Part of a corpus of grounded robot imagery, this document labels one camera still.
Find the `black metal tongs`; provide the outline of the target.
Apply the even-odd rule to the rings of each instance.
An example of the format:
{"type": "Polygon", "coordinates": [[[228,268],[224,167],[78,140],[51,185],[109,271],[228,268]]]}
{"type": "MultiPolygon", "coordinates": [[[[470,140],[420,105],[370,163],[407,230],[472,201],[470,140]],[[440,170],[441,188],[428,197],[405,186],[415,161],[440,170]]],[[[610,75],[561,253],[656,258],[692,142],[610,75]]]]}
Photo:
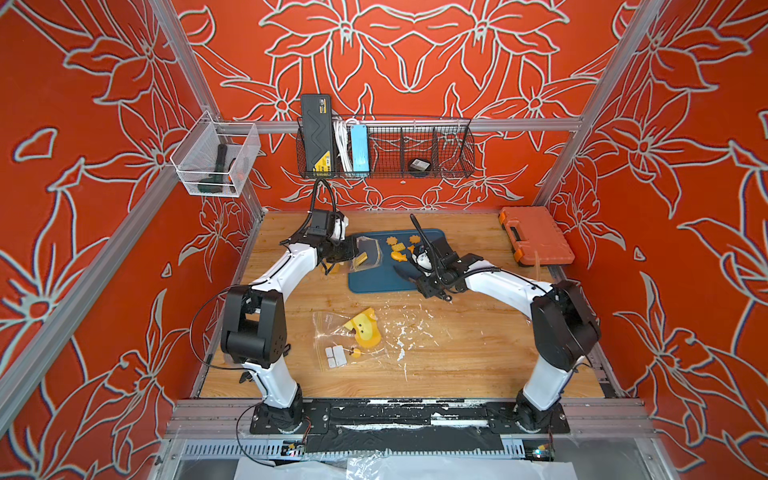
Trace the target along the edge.
{"type": "Polygon", "coordinates": [[[421,271],[410,264],[397,264],[393,266],[393,269],[399,278],[413,284],[417,284],[424,277],[421,271]]]}

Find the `clear bag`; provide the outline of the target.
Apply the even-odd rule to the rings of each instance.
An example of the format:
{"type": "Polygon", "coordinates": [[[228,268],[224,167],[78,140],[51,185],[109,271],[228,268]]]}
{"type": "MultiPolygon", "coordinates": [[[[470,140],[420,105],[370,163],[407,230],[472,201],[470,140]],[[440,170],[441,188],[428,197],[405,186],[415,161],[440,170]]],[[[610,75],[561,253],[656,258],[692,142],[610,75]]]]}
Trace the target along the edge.
{"type": "Polygon", "coordinates": [[[376,238],[361,235],[353,239],[353,257],[350,263],[351,273],[371,270],[379,267],[381,263],[382,251],[376,238]],[[368,259],[361,265],[355,265],[354,259],[363,252],[367,253],[368,259]]]}

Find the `dark blue tray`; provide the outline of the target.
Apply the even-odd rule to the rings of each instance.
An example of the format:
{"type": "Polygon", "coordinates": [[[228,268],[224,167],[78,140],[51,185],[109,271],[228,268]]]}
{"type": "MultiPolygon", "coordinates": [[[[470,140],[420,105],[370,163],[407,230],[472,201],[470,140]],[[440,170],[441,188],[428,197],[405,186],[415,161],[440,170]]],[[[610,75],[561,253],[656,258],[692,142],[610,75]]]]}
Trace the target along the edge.
{"type": "Polygon", "coordinates": [[[440,237],[445,238],[444,232],[440,229],[425,229],[424,235],[419,234],[415,229],[378,232],[371,231],[359,233],[359,236],[361,235],[376,238],[379,241],[382,251],[382,263],[379,267],[371,270],[357,273],[350,272],[348,274],[348,288],[355,294],[393,293],[417,290],[417,287],[413,283],[404,281],[394,272],[394,265],[402,263],[408,265],[410,263],[408,261],[397,262],[391,258],[393,250],[386,243],[388,237],[396,237],[398,242],[404,243],[406,247],[412,245],[409,238],[413,235],[420,236],[421,239],[427,238],[431,241],[440,237]]]}

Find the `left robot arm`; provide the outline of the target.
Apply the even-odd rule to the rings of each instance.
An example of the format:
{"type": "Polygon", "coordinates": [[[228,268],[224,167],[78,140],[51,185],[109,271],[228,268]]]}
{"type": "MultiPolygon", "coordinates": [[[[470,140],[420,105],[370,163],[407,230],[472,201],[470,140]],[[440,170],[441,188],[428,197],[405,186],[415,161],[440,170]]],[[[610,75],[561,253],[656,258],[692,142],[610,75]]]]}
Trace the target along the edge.
{"type": "Polygon", "coordinates": [[[346,237],[347,226],[332,186],[317,179],[307,216],[281,242],[282,257],[255,281],[235,285],[226,294],[220,350],[256,384],[262,399],[257,410],[280,432],[293,432],[304,421],[302,390],[285,361],[285,301],[317,267],[328,272],[354,257],[357,248],[346,237]]]}

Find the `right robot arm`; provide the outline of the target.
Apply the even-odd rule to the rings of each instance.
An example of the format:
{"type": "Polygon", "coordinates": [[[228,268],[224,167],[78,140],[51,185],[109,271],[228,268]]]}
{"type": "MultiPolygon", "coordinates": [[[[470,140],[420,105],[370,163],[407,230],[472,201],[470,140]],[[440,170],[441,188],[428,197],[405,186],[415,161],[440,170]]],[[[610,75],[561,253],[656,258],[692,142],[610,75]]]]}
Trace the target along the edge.
{"type": "Polygon", "coordinates": [[[427,237],[415,215],[410,220],[421,243],[409,259],[415,271],[397,267],[398,276],[426,299],[451,302],[458,294],[475,292],[515,309],[530,322],[537,361],[517,394],[511,421],[530,434],[548,428],[578,367],[593,365],[589,355],[601,339],[596,315],[580,287],[570,280],[536,281],[476,254],[460,256],[445,238],[427,237]]]}

